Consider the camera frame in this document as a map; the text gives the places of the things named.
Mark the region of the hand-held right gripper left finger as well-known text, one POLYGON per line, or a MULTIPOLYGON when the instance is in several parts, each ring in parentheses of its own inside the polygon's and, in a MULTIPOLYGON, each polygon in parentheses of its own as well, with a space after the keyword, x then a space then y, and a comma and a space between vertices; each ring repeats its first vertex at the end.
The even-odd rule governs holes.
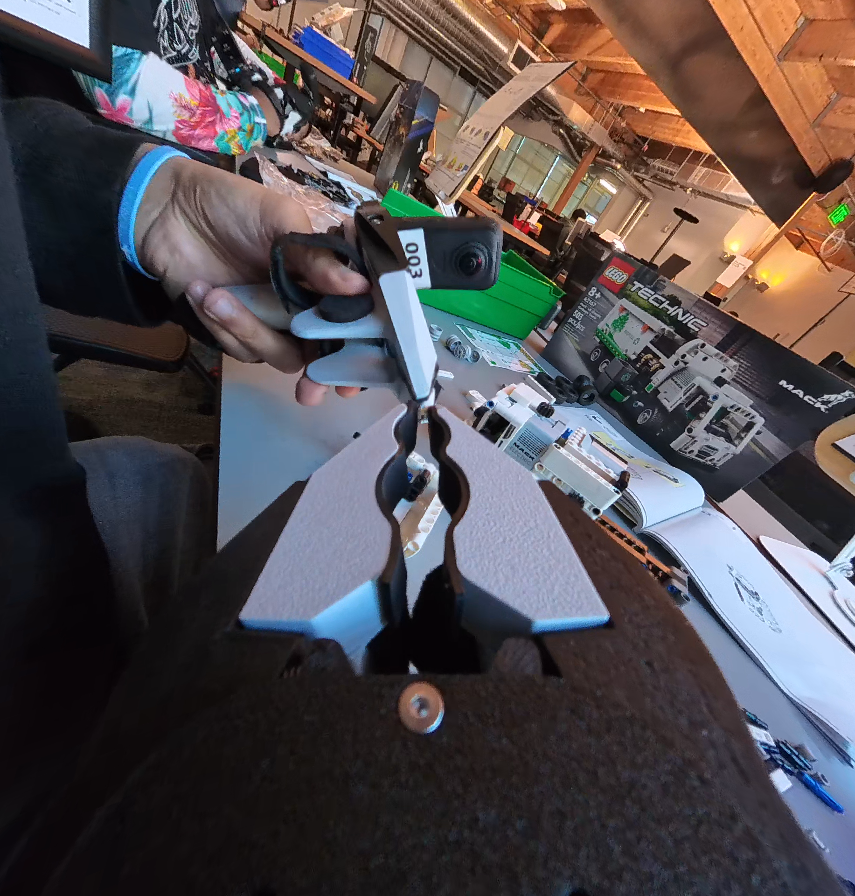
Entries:
POLYGON ((254 632, 340 644, 357 673, 408 616, 394 510, 408 487, 409 409, 397 405, 309 480, 239 614, 254 632))

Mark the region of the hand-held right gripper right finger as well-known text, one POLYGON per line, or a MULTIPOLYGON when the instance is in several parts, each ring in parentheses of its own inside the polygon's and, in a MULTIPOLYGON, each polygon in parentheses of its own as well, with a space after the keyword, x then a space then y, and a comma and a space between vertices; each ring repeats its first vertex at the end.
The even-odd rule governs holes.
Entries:
POLYGON ((444 571, 468 632, 565 632, 610 614, 533 475, 457 419, 428 409, 444 571))

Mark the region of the white lego truck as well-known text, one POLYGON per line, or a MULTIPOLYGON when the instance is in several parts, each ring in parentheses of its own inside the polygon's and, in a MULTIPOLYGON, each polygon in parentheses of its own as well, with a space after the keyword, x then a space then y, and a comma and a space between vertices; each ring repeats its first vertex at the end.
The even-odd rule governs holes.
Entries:
POLYGON ((625 496, 628 461, 585 427, 556 417, 554 404, 525 384, 502 388, 490 399, 470 391, 471 426, 535 479, 556 486, 596 519, 625 496))

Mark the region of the pile of black lego tyres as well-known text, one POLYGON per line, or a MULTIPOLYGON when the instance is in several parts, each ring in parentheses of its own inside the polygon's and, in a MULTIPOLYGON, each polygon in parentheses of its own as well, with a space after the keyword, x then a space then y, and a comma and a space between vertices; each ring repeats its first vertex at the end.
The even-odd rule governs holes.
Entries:
POLYGON ((571 380, 564 375, 552 376, 538 372, 532 378, 546 389, 559 405, 589 407, 598 399, 598 390, 588 375, 578 375, 571 380))

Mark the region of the person's left hand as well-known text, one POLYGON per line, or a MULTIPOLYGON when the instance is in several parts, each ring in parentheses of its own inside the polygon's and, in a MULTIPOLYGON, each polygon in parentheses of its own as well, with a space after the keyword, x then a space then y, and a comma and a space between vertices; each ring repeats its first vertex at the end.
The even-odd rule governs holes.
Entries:
POLYGON ((272 330, 228 292, 269 279, 272 244, 287 233, 312 233, 296 201, 239 175, 187 158, 166 161, 143 194, 134 228, 142 269, 171 298, 185 296, 221 349, 243 363, 298 375, 297 402, 321 403, 329 387, 303 370, 312 343, 272 330))

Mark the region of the green plastic bin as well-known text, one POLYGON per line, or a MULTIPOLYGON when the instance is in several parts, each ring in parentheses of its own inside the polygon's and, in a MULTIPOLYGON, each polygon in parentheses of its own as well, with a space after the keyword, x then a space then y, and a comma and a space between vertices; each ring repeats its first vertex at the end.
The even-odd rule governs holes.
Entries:
MULTIPOLYGON (((447 217, 394 188, 386 192, 381 204, 394 218, 437 218, 443 230, 453 233, 454 248, 465 245, 466 238, 476 236, 478 230, 498 230, 504 236, 498 218, 447 217)), ((428 264, 433 261, 429 240, 433 227, 409 224, 403 230, 410 231, 410 239, 402 243, 424 305, 522 339, 563 300, 563 290, 513 250, 500 252, 499 275, 488 289, 441 287, 444 277, 431 273, 428 264)))

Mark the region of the green white sticker sheet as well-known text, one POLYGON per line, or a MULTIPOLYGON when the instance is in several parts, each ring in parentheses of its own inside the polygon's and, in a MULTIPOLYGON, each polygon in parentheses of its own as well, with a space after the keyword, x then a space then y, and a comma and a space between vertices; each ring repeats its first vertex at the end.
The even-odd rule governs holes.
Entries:
POLYGON ((490 366, 523 375, 533 375, 542 370, 521 342, 461 323, 456 327, 465 341, 490 366))

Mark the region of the dark printed carton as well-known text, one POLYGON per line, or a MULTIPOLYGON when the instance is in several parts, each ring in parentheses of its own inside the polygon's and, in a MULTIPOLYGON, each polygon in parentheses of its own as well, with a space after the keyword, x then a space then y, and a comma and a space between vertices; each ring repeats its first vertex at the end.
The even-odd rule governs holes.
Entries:
POLYGON ((375 190, 410 193, 433 133, 440 98, 423 81, 407 80, 389 121, 382 155, 375 174, 375 190))

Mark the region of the clear plastic parts bag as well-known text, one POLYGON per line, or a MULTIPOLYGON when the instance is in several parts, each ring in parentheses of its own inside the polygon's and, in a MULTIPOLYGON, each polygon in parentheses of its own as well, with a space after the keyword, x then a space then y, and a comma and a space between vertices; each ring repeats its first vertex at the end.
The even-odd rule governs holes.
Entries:
POLYGON ((367 186, 323 171, 307 161, 282 161, 275 153, 269 155, 265 148, 236 163, 236 173, 299 203, 316 232, 338 229, 352 219, 361 205, 379 201, 375 191, 367 186))

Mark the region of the person's grey trousers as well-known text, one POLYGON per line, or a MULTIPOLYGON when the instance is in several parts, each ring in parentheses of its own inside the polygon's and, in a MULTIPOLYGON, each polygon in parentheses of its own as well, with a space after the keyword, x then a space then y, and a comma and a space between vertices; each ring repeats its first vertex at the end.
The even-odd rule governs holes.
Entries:
POLYGON ((120 630, 134 644, 211 556, 211 478, 186 447, 139 436, 71 450, 107 551, 120 630))

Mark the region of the blue storage bin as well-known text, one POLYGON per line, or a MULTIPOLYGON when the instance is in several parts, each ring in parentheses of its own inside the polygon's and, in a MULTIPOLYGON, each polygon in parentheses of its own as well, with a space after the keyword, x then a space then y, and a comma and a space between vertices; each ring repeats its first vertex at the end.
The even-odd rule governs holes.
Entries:
POLYGON ((333 73, 347 81, 352 80, 355 58, 341 44, 312 26, 296 27, 292 39, 301 50, 317 59, 333 73))

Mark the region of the open instruction booklet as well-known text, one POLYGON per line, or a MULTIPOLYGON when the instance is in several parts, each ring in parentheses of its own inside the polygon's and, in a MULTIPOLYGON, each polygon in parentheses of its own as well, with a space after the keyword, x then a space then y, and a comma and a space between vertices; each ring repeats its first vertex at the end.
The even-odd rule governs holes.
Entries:
POLYGON ((853 649, 734 521, 706 505, 696 478, 629 444, 593 409, 558 409, 556 419, 623 458, 630 482, 620 512, 676 559, 758 666, 855 765, 853 649))

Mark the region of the black floor lamp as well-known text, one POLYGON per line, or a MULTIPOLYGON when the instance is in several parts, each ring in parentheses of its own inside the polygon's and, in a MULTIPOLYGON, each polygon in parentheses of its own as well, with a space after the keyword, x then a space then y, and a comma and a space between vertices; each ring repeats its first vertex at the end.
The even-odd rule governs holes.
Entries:
POLYGON ((673 213, 677 218, 677 221, 668 232, 664 240, 661 242, 660 246, 657 247, 657 250, 651 255, 650 260, 646 263, 649 267, 657 267, 657 260, 661 253, 668 246, 669 242, 674 238, 674 236, 678 233, 679 229, 685 223, 689 223, 690 225, 697 225, 699 223, 699 219, 690 213, 690 211, 686 209, 682 209, 679 207, 673 208, 673 213))

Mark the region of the blue wristband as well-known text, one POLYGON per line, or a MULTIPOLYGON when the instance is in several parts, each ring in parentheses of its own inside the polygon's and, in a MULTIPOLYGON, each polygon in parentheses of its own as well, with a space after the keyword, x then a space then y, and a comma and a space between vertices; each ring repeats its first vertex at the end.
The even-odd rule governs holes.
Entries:
POLYGON ((125 262, 137 273, 149 280, 156 277, 148 273, 140 262, 136 246, 136 229, 142 201, 156 173, 173 159, 190 159, 185 151, 164 144, 145 149, 133 164, 118 208, 118 244, 125 262))

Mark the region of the wooden instruction board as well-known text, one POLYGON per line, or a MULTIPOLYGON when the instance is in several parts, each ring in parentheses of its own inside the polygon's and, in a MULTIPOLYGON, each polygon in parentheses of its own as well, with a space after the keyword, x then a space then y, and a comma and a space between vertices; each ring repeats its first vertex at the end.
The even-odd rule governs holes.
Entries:
POLYGON ((821 432, 814 458, 819 469, 855 499, 855 413, 821 432))

